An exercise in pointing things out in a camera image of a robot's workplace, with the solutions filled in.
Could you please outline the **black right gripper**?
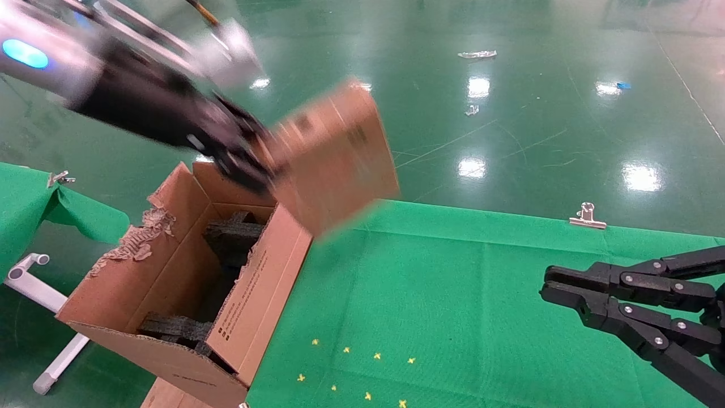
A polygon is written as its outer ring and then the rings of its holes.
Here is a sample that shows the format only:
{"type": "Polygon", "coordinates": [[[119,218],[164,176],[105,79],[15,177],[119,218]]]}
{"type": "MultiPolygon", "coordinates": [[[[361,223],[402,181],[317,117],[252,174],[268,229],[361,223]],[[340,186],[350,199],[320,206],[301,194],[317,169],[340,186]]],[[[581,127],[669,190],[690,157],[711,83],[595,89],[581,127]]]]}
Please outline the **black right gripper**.
{"type": "Polygon", "coordinates": [[[714,247],[632,266],[550,266],[545,299],[575,310],[585,327],[616,336],[705,406],[723,406],[725,284],[715,291],[697,281],[723,274],[723,261],[724,248],[714,247]],[[702,315],[692,322],[630,302],[702,315]]]}

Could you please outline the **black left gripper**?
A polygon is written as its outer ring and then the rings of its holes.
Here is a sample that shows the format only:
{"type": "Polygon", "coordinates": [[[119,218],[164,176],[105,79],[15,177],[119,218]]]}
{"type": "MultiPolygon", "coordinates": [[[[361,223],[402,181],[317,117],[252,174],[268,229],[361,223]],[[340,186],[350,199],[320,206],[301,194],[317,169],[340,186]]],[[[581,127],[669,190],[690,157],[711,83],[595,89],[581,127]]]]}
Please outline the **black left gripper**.
{"type": "Polygon", "coordinates": [[[205,95],[170,67],[120,41],[99,55],[101,72],[75,113],[172,147],[209,156],[226,178],[257,196],[267,196],[285,166],[265,167],[254,155],[270,134],[253,114],[205,95]]]}

